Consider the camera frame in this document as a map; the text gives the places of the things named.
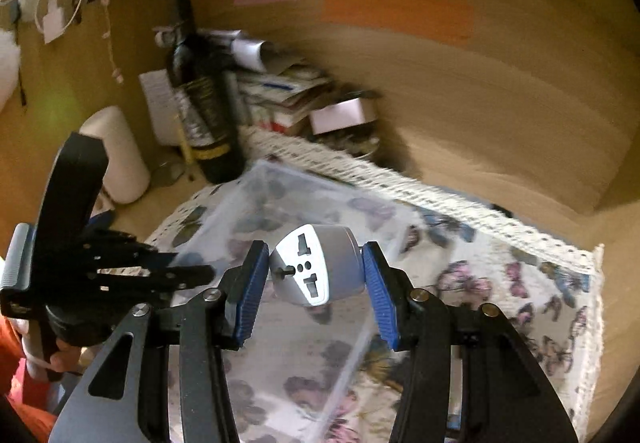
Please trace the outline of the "person's left hand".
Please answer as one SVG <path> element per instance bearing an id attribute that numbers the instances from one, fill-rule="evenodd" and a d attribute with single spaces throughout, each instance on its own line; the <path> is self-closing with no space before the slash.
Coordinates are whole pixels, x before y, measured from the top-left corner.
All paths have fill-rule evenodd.
<path id="1" fill-rule="evenodd" d="M 37 321 L 10 319 L 30 377 L 37 381 L 57 382 L 65 374 L 81 376 L 93 362 L 101 345 L 76 347 L 40 328 Z"/>

